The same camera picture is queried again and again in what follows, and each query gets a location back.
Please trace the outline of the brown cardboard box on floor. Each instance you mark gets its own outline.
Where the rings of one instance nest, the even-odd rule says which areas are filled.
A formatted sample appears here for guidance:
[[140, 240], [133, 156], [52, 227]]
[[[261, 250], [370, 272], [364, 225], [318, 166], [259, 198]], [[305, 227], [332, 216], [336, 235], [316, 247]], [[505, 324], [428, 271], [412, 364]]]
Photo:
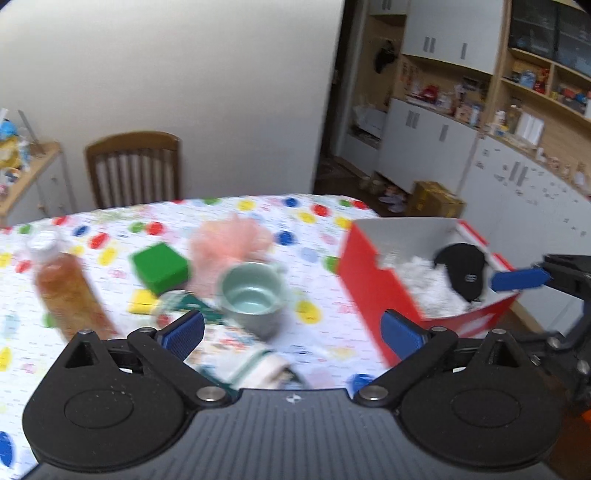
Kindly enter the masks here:
[[408, 200], [409, 217], [460, 218], [466, 203], [435, 181], [418, 181]]

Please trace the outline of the brown wooden chair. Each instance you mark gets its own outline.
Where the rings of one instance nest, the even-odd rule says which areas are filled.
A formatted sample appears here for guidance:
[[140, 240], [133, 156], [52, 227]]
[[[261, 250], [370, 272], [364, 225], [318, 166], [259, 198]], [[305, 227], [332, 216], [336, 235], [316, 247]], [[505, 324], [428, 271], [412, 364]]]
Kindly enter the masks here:
[[181, 198], [181, 141], [161, 131], [132, 131], [85, 147], [87, 173], [99, 209]]

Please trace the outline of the green sponge block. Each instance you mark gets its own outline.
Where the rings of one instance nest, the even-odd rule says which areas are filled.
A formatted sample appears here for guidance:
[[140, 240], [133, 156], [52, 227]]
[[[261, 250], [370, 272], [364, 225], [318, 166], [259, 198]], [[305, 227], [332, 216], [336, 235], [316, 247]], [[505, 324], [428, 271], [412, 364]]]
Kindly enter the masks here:
[[130, 262], [137, 278], [156, 296], [185, 284], [189, 279], [188, 260], [166, 243], [157, 243], [132, 254]]

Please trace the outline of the yellow cloth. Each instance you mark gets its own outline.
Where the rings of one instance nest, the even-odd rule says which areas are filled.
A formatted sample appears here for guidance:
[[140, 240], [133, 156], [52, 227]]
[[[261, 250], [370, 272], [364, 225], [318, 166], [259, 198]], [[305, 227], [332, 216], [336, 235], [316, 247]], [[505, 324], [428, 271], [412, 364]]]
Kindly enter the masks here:
[[159, 298], [146, 289], [135, 290], [128, 306], [128, 312], [134, 315], [151, 315], [159, 303]]

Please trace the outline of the colourful balloon tablecloth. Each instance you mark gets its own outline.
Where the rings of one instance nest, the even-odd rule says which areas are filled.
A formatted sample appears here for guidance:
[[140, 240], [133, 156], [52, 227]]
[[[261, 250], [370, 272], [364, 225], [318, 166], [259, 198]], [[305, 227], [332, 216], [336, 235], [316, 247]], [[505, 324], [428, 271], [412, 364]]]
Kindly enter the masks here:
[[[315, 389], [349, 387], [358, 376], [374, 378], [386, 365], [346, 293], [337, 269], [342, 243], [356, 220], [374, 212], [349, 197], [291, 194], [162, 202], [95, 210], [54, 218], [50, 225], [77, 256], [108, 318], [128, 334], [158, 327], [151, 315], [128, 306], [145, 289], [130, 256], [164, 242], [188, 255], [192, 233], [208, 220], [231, 214], [256, 219], [273, 233], [267, 258], [284, 269], [287, 306], [276, 337], [266, 341], [291, 370]], [[64, 342], [35, 288], [26, 249], [46, 221], [1, 232], [1, 475], [18, 479], [35, 463], [24, 437], [26, 402]]]

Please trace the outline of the black cap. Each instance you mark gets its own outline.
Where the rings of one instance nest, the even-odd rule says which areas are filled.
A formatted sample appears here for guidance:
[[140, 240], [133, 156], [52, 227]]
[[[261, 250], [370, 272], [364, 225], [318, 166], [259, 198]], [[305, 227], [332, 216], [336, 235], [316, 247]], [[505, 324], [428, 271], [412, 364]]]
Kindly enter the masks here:
[[451, 287], [467, 302], [480, 299], [484, 290], [485, 253], [476, 245], [455, 243], [439, 250], [434, 266], [444, 265]]

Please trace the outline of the pink mesh bath pouf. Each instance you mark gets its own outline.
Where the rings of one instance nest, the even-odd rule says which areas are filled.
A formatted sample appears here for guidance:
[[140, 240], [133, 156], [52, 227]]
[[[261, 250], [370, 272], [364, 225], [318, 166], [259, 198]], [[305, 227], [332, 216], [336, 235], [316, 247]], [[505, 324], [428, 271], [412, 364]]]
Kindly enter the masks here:
[[211, 298], [223, 274], [243, 262], [266, 260], [273, 233], [259, 221], [231, 214], [208, 220], [189, 240], [190, 280], [188, 290], [200, 298]]

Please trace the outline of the red cardboard box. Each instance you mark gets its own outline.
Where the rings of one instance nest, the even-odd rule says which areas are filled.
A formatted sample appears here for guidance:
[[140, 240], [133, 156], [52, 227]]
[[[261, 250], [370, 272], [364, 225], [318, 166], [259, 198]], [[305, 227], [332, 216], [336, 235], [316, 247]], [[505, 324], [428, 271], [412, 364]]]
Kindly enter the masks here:
[[[480, 300], [462, 312], [441, 307], [430, 313], [420, 296], [434, 291], [419, 279], [433, 268], [440, 250], [457, 243], [472, 244], [485, 255], [484, 289]], [[488, 241], [462, 219], [436, 217], [356, 220], [349, 230], [338, 274], [356, 304], [366, 328], [387, 366], [399, 359], [382, 338], [383, 314], [392, 309], [423, 328], [447, 327], [465, 338], [479, 337], [495, 328], [519, 298], [517, 291], [495, 292], [490, 278], [512, 265], [489, 250]]]

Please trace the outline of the pale green ceramic mug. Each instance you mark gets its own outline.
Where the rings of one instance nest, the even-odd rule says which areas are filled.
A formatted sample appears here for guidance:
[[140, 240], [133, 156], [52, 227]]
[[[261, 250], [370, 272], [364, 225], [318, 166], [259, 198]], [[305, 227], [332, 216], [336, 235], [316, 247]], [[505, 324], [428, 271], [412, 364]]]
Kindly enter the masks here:
[[218, 280], [216, 299], [226, 316], [259, 339], [269, 340], [280, 331], [287, 306], [284, 269], [276, 262], [232, 266]]

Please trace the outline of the white wall cabinet unit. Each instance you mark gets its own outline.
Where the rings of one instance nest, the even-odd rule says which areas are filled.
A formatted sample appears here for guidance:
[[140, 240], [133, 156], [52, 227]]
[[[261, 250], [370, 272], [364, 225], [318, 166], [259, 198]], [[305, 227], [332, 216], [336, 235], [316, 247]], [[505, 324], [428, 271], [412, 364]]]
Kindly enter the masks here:
[[332, 152], [405, 192], [435, 181], [515, 266], [590, 251], [587, 77], [513, 48], [509, 1], [356, 1]]

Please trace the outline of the orange drink bottle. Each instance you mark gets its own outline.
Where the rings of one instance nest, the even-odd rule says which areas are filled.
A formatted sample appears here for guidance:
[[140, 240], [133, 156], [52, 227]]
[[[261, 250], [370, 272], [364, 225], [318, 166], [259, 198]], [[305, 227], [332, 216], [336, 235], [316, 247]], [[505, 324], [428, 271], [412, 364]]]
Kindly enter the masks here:
[[118, 334], [80, 260], [66, 251], [57, 230], [48, 228], [34, 233], [27, 241], [27, 251], [36, 291], [65, 341], [82, 330], [94, 331], [100, 339]]

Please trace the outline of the wooden side cabinet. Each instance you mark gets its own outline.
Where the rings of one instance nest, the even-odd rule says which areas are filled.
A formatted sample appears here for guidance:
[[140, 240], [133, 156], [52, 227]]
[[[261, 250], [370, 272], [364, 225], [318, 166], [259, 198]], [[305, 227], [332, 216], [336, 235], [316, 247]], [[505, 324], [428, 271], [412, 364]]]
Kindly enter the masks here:
[[44, 153], [32, 159], [30, 170], [9, 187], [8, 195], [1, 200], [2, 227], [74, 212], [75, 198], [61, 145], [48, 142], [42, 148]]

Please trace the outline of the white paper tissue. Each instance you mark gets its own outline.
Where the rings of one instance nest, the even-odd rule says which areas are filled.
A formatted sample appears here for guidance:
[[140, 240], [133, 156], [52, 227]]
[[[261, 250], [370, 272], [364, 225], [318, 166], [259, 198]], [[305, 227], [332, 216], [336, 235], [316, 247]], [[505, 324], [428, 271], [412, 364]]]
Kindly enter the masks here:
[[396, 252], [386, 255], [381, 266], [394, 272], [427, 319], [448, 318], [466, 313], [470, 303], [451, 287], [444, 265], [434, 266], [419, 256], [405, 259]]

